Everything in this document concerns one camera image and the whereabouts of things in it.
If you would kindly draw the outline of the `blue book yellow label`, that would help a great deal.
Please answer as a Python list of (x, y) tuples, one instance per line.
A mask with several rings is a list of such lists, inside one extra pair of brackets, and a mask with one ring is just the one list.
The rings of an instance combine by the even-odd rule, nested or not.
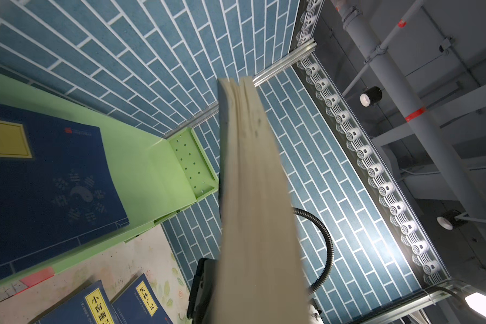
[(100, 129), (0, 104), (0, 280), (128, 223)]

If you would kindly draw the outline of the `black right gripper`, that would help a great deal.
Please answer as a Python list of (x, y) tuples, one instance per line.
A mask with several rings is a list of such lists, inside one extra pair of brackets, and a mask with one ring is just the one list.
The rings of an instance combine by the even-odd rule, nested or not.
[(213, 323), (213, 293), (215, 291), (217, 260), (202, 258), (198, 261), (188, 299), (186, 316), (192, 324)]

